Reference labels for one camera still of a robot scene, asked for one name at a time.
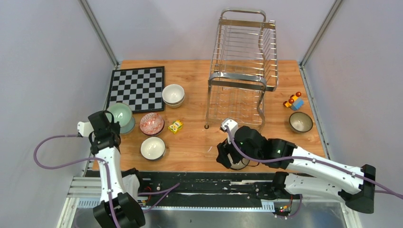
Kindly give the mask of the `pale green striped bowl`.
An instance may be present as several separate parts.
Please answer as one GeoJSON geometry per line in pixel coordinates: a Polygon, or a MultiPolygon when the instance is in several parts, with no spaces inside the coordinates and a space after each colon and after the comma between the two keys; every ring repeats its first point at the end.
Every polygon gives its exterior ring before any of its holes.
{"type": "Polygon", "coordinates": [[[128,124],[125,126],[121,126],[120,128],[120,134],[129,134],[135,127],[135,119],[132,116],[128,124]]]}

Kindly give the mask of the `dark blue glazed bowl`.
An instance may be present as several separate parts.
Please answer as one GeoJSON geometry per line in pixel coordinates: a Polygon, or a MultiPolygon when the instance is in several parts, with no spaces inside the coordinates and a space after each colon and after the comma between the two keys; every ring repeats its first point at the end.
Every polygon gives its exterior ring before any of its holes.
{"type": "Polygon", "coordinates": [[[237,163],[232,163],[232,165],[230,166],[230,169],[235,170],[235,171],[242,170],[249,165],[249,162],[250,162],[250,160],[243,158],[237,163]]]}

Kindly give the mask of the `mint green glazed bowl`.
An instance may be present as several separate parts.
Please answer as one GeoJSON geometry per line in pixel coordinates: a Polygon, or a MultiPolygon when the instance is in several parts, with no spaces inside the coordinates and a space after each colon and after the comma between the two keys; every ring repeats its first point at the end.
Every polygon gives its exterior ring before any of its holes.
{"type": "Polygon", "coordinates": [[[124,103],[115,103],[107,108],[113,116],[113,122],[119,123],[121,127],[129,124],[132,118],[131,108],[124,103]]]}

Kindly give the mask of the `teal white striped bowl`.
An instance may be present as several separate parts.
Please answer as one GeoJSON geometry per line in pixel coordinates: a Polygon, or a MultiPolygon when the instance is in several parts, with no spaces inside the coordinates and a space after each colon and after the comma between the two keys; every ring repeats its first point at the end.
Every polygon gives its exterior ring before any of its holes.
{"type": "Polygon", "coordinates": [[[144,140],[140,147],[141,155],[150,161],[161,159],[166,152],[165,142],[159,137],[150,137],[144,140]]]}

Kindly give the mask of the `cream bowl green leaf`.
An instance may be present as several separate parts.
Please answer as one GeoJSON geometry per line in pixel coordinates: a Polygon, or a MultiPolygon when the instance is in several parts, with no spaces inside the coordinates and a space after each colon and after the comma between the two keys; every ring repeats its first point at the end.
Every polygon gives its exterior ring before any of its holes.
{"type": "Polygon", "coordinates": [[[166,103],[166,105],[170,108],[178,108],[183,104],[184,100],[181,100],[180,102],[171,104],[171,103],[166,103]]]}

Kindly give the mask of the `plain cream bowl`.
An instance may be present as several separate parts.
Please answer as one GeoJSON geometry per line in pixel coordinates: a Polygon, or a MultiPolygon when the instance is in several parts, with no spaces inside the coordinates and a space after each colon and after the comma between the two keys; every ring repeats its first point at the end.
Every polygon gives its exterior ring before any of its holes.
{"type": "Polygon", "coordinates": [[[162,91],[163,101],[167,104],[178,104],[185,97],[185,90],[178,84],[171,84],[166,86],[162,91]]]}

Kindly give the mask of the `dark patterned rim bowl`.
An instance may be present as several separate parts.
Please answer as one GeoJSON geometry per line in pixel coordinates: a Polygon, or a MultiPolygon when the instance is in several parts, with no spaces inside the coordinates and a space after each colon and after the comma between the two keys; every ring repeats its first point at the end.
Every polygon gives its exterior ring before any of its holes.
{"type": "Polygon", "coordinates": [[[303,112],[294,112],[290,115],[288,122],[291,130],[295,133],[307,133],[314,127],[312,118],[303,112]]]}

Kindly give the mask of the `steel two-tier dish rack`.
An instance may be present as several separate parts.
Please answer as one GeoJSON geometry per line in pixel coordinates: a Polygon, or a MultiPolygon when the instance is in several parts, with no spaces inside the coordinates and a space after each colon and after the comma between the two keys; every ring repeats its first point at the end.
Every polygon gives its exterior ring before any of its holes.
{"type": "Polygon", "coordinates": [[[262,9],[221,12],[208,78],[205,128],[230,118],[263,129],[265,94],[278,87],[276,39],[275,21],[262,9]]]}

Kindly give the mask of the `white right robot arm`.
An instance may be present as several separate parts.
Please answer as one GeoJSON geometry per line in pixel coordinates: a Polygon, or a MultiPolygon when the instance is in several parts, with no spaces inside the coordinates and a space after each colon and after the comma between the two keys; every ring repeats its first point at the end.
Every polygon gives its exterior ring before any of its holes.
{"type": "Polygon", "coordinates": [[[248,126],[223,123],[227,139],[217,146],[216,161],[226,168],[244,159],[280,169],[272,181],[277,198],[312,194],[335,199],[364,214],[374,212],[376,168],[365,164],[349,166],[317,156],[296,144],[267,139],[248,126]]]}

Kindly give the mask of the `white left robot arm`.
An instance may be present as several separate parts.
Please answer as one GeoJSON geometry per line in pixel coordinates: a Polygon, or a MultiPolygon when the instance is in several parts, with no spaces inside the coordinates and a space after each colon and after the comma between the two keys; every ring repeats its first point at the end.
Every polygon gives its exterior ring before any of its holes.
{"type": "Polygon", "coordinates": [[[108,113],[98,111],[88,117],[93,128],[88,137],[90,151],[101,178],[100,204],[93,208],[93,215],[103,228],[140,228],[145,225],[145,216],[136,198],[145,192],[146,184],[136,169],[122,175],[120,125],[109,120],[108,113]]]}

